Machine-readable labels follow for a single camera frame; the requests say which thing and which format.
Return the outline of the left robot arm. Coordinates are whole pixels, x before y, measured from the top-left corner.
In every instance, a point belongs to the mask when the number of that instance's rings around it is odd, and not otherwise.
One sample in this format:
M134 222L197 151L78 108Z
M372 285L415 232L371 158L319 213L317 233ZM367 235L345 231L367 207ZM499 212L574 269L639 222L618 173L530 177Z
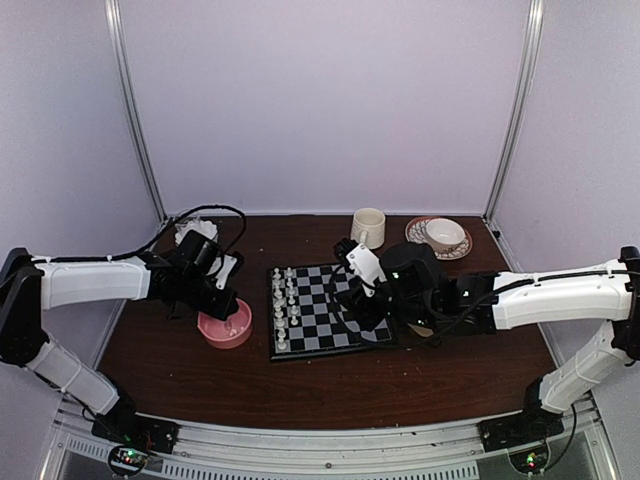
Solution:
M164 255L143 250L112 258L54 259L15 248L1 267L1 361L70 395L100 427L133 444L144 433L134 401L47 333L43 312L110 300L158 300L226 320L239 309L227 281L243 263L241 254L227 253L197 231L187 232Z

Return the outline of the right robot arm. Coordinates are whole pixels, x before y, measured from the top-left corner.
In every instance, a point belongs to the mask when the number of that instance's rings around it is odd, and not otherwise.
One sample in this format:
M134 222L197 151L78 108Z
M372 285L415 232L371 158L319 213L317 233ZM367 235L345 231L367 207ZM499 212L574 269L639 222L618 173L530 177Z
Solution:
M484 272L450 278L428 244L406 242L382 255L343 239L334 247L355 278L338 295L365 331L389 320L434 343L445 335L482 335L557 321L600 319L589 343L555 371L533 381L513 419L530 442L617 366L639 359L639 251L583 269Z

